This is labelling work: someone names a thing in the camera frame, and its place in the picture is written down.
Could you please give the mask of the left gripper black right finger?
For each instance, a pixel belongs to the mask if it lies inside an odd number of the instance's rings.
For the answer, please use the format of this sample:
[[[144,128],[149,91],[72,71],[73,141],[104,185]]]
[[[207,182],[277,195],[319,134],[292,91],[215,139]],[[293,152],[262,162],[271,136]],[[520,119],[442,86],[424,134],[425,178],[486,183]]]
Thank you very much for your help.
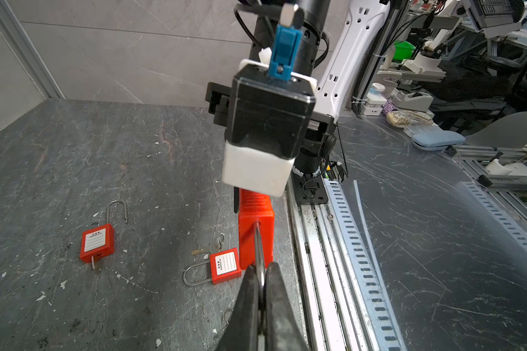
[[[280,266],[268,265],[264,278],[265,350],[309,350],[297,325]]]

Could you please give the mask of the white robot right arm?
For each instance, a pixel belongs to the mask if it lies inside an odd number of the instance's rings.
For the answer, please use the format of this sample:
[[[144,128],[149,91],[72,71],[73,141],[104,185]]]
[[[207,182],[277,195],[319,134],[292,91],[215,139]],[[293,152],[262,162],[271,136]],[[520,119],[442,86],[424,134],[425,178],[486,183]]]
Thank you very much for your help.
[[[209,83],[206,101],[217,125],[225,127],[223,180],[243,189],[275,195],[294,171],[321,170],[335,145],[342,103],[352,79],[383,29],[390,1],[353,1],[334,56],[320,80],[301,74],[296,56],[309,23],[290,4],[242,2],[237,10],[270,14],[277,22],[272,47],[259,60],[245,59],[232,86]]]

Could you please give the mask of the red padlock front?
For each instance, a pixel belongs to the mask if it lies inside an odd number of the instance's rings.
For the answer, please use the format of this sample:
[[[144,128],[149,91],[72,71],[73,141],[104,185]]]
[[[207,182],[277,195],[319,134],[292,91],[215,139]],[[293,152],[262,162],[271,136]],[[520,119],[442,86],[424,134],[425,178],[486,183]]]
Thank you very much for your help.
[[[188,279],[188,274],[191,270],[204,266],[209,267],[210,277],[196,282]],[[207,282],[211,282],[213,285],[219,285],[240,278],[241,276],[242,269],[239,264],[239,250],[237,248],[232,248],[215,254],[210,254],[208,260],[194,263],[187,267],[184,270],[182,279],[188,287],[195,287]]]

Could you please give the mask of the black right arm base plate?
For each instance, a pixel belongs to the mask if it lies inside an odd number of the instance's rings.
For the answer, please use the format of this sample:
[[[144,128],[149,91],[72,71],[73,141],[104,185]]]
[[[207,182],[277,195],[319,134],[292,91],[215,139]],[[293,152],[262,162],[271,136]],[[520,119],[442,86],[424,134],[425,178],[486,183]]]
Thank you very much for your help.
[[[298,205],[324,205],[329,202],[324,186],[323,173],[298,174],[291,173],[291,183],[294,187],[294,198]]]

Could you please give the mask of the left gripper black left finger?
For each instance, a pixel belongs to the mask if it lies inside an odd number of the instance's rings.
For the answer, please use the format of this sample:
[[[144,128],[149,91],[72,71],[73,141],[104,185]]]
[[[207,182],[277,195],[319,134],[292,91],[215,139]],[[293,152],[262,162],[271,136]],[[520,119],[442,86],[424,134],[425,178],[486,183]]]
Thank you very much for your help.
[[[233,313],[216,351],[258,349],[259,289],[256,269],[249,266],[244,272]]]

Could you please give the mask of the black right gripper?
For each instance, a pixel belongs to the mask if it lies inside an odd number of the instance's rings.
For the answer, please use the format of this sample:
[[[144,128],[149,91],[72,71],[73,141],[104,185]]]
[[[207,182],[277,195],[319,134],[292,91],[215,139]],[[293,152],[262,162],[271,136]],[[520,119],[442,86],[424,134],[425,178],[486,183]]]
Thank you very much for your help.
[[[214,115],[213,123],[225,127],[228,119],[231,88],[219,83],[209,82],[206,87],[205,101],[209,103],[208,112]],[[330,115],[313,111],[305,133],[305,140],[323,140],[335,132],[337,123]]]

